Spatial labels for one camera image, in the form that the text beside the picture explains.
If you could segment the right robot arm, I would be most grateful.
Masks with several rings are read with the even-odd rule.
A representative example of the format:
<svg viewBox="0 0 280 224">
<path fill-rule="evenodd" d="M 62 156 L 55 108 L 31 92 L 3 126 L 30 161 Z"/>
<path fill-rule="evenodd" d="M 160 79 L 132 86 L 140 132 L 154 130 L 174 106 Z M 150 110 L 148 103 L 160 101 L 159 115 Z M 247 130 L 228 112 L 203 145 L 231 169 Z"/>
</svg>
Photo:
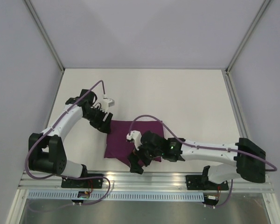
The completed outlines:
<svg viewBox="0 0 280 224">
<path fill-rule="evenodd" d="M 234 144 L 216 145 L 183 138 L 165 139 L 151 131 L 131 131 L 126 140 L 134 144 L 128 156 L 131 173 L 142 174 L 142 167 L 149 166 L 156 158 L 169 162 L 200 160 L 217 163 L 203 168 L 201 183 L 206 189 L 238 178 L 253 183 L 266 181 L 266 153 L 247 138 L 239 138 Z"/>
</svg>

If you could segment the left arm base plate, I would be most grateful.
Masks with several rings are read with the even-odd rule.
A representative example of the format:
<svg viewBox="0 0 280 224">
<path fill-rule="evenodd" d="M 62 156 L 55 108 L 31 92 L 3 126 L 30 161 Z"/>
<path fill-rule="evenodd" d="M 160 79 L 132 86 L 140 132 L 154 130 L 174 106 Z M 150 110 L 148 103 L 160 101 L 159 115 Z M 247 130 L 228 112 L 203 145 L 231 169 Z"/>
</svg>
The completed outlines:
<svg viewBox="0 0 280 224">
<path fill-rule="evenodd" d="M 64 189 L 101 189 L 103 183 L 103 174 L 87 174 L 91 179 L 87 180 L 74 180 L 64 179 L 61 183 L 61 188 Z"/>
</svg>

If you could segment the purple cloth mat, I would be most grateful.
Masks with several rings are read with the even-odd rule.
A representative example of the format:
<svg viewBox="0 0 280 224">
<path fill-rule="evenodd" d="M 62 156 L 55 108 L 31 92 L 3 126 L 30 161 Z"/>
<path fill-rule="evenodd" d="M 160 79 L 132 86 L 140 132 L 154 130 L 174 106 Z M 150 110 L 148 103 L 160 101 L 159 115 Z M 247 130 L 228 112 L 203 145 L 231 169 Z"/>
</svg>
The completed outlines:
<svg viewBox="0 0 280 224">
<path fill-rule="evenodd" d="M 133 151 L 134 144 L 126 141 L 132 121 L 111 121 L 111 133 L 106 138 L 105 158 L 117 159 L 127 166 L 130 166 L 128 155 Z M 133 130 L 143 134 L 151 131 L 164 137 L 163 126 L 157 121 L 136 121 Z"/>
</svg>

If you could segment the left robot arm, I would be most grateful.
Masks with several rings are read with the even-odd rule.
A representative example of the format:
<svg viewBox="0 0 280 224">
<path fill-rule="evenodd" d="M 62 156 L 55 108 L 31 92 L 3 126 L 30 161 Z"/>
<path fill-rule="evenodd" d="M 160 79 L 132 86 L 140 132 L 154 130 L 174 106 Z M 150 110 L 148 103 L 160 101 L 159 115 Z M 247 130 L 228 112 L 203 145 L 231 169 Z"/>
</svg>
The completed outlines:
<svg viewBox="0 0 280 224">
<path fill-rule="evenodd" d="M 69 98 L 51 126 L 30 135 L 26 169 L 72 178 L 78 187 L 85 186 L 89 180 L 87 167 L 67 159 L 63 140 L 80 119 L 89 121 L 90 126 L 101 133 L 109 134 L 113 114 L 108 110 L 114 104 L 115 101 L 107 97 L 98 101 L 97 95 L 87 89 L 81 90 L 78 97 Z"/>
</svg>

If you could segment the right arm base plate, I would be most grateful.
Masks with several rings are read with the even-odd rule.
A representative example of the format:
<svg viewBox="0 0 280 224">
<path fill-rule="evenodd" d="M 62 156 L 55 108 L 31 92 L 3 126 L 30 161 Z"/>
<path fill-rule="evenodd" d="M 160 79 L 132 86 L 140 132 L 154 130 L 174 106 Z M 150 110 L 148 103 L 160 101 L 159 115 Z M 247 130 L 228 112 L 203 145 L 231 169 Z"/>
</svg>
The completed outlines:
<svg viewBox="0 0 280 224">
<path fill-rule="evenodd" d="M 187 190 L 229 190 L 228 182 L 224 181 L 221 184 L 216 184 L 206 180 L 202 175 L 186 175 L 186 188 Z"/>
</svg>

